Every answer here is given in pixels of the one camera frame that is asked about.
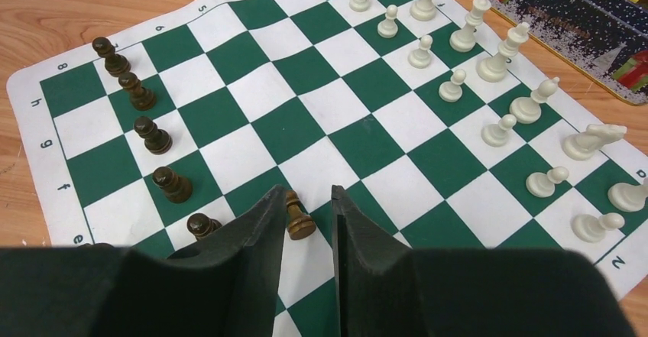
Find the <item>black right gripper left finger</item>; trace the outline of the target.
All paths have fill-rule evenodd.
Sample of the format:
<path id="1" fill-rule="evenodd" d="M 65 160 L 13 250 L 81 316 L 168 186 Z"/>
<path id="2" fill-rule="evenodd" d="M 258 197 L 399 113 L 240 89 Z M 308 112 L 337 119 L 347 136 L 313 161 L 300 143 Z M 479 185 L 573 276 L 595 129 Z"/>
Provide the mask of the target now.
<path id="1" fill-rule="evenodd" d="M 3 248 L 3 336 L 270 336 L 287 191 L 168 258 L 135 248 Z"/>

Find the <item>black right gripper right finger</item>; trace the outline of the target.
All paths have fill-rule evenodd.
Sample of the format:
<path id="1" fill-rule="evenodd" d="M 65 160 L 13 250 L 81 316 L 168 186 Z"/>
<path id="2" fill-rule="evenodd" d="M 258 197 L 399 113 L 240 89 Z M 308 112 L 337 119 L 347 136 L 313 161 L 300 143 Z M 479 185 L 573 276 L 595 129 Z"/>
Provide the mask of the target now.
<path id="1" fill-rule="evenodd" d="M 558 249 L 409 248 L 331 188 L 342 336 L 632 336 L 604 276 Z"/>

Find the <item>dark pawn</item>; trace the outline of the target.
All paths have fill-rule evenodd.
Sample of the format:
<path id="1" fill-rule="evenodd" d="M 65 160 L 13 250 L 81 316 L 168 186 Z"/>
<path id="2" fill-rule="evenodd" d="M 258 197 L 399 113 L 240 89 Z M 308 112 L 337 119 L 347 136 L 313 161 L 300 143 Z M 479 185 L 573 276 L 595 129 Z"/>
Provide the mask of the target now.
<path id="1" fill-rule="evenodd" d="M 152 180 L 172 203 L 186 202 L 193 193 L 193 185 L 190 180 L 179 175 L 170 167 L 158 167 L 152 173 Z"/>
<path id="2" fill-rule="evenodd" d="M 95 38 L 92 41 L 92 48 L 99 57 L 105 60 L 105 69 L 111 76 L 118 77 L 120 74 L 127 73 L 131 70 L 131 64 L 128 59 L 116 53 L 115 46 L 108 38 Z"/>
<path id="3" fill-rule="evenodd" d="M 187 230 L 197 241 L 205 238 L 222 227 L 222 223 L 216 219 L 209 218 L 201 212 L 192 214 L 186 222 Z"/>
<path id="4" fill-rule="evenodd" d="M 146 111 L 154 107 L 157 97 L 154 92 L 144 86 L 132 72 L 124 72 L 118 76 L 119 85 L 129 94 L 129 101 L 138 111 Z"/>

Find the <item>yellow tin box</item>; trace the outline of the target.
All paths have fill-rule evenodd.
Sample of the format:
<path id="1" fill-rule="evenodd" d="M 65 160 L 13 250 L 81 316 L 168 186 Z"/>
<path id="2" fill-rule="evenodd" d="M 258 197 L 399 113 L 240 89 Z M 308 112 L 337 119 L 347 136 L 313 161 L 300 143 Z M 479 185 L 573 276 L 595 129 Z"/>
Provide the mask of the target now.
<path id="1" fill-rule="evenodd" d="M 490 0 L 509 22 L 631 105 L 647 103 L 647 0 Z"/>

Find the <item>dark tall chess piece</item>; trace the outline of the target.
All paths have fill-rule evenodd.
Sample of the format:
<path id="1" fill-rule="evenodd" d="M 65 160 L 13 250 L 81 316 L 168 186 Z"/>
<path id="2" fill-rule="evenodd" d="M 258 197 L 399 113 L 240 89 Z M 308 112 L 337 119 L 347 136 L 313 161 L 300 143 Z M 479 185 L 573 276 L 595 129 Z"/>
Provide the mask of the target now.
<path id="1" fill-rule="evenodd" d="M 114 248 L 114 246 L 110 245 L 108 243 L 105 243 L 105 242 L 100 242 L 100 243 L 96 243 L 96 244 L 86 243 L 86 244 L 80 245 L 79 248 L 101 248 L 101 249 L 104 249 L 104 248 Z"/>

